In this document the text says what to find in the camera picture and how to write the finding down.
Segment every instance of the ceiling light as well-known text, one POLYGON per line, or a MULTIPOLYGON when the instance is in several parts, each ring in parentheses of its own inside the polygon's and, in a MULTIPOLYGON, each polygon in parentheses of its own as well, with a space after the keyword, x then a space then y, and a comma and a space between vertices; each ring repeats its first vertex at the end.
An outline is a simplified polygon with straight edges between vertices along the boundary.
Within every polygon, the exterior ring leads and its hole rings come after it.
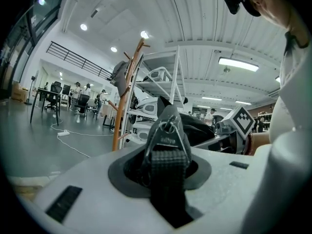
POLYGON ((202 99, 214 99, 214 100, 222 100, 222 99, 218 99, 218 98, 209 98, 209 97, 202 97, 202 99))
POLYGON ((243 102, 243 101, 236 101, 236 103, 241 103, 241 104, 246 104, 246 105, 251 105, 251 103, 249 103, 249 102, 243 102))
POLYGON ((210 107, 206 107, 206 106, 200 106, 200 105, 197 105, 197 107, 203 107, 203 108, 210 108, 210 107))
POLYGON ((45 0, 38 0, 38 3, 39 3, 40 5, 45 5, 45 0))
POLYGON ((254 72, 256 72, 259 68, 257 65, 253 65, 253 64, 241 61, 241 60, 235 60, 235 59, 224 58, 224 57, 219 58, 219 64, 248 69, 254 72))
POLYGON ((141 32, 141 37, 143 37, 143 38, 145 38, 145 39, 148 39, 148 38, 149 38, 149 36, 148 36, 148 34, 146 33, 145 30, 143 30, 143 31, 141 32))
POLYGON ((80 25, 80 28, 83 30, 83 31, 86 31, 88 29, 87 25, 85 24, 81 24, 80 25))

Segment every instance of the office chair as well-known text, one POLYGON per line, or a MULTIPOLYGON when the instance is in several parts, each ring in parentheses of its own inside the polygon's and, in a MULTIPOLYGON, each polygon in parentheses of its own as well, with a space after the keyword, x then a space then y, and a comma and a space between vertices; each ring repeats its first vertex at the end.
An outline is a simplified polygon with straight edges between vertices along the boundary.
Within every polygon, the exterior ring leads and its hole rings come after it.
POLYGON ((84 116, 83 117, 87 117, 87 119, 88 119, 87 108, 88 108, 89 98, 90 97, 88 95, 80 95, 78 102, 74 105, 75 107, 84 108, 84 116))
MULTIPOLYGON (((60 82, 56 81, 51 84, 51 92, 59 94, 62 90, 62 87, 60 86, 60 82)), ((54 95, 47 95, 46 100, 50 102, 49 105, 45 106, 44 109, 47 110, 48 108, 55 111, 55 104, 57 103, 56 98, 54 99, 54 95)))

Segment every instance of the black strap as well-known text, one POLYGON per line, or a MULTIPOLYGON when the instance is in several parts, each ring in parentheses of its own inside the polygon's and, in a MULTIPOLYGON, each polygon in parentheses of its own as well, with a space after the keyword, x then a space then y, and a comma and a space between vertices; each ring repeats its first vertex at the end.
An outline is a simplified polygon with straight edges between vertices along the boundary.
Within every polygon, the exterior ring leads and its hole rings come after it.
POLYGON ((182 150, 151 153, 151 203, 175 228, 193 220, 186 211, 184 180, 187 167, 187 156, 182 150))

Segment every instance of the floor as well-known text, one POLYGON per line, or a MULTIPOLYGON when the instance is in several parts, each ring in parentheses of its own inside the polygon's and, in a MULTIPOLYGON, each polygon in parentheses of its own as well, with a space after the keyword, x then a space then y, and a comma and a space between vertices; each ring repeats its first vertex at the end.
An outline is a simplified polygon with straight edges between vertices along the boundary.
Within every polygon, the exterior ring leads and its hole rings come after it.
MULTIPOLYGON (((0 106, 0 157, 6 174, 12 177, 57 176, 74 165, 87 159, 57 139, 56 130, 51 125, 56 123, 55 113, 35 107, 32 124, 30 113, 32 106, 10 100, 6 106, 0 106)), ((88 114, 74 115, 61 108, 60 119, 63 121, 55 128, 67 129, 88 135, 70 134, 60 137, 63 142, 88 156, 98 156, 111 152, 113 136, 108 127, 103 127, 103 118, 92 118, 88 114)))

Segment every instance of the black table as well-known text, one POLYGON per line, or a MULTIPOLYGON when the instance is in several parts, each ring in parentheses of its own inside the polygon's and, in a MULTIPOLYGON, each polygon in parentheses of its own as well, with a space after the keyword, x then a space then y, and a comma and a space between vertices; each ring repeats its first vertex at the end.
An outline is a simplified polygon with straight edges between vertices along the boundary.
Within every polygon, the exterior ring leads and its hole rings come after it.
POLYGON ((42 88, 38 88, 38 90, 37 90, 37 93, 36 93, 36 96, 35 96, 35 99, 34 99, 34 102, 33 102, 33 107, 31 109, 30 123, 31 123, 31 120, 33 119, 33 112, 34 112, 34 107, 35 107, 35 104, 36 104, 36 99, 37 99, 38 93, 42 93, 44 95, 41 112, 43 112, 44 102, 45 102, 46 96, 47 95, 55 96, 55 99, 56 99, 56 104, 55 104, 56 111, 55 112, 56 112, 56 116, 57 116, 57 124, 59 125, 60 96, 61 96, 61 94, 54 93, 54 92, 51 92, 51 91, 47 91, 47 90, 44 90, 42 88))

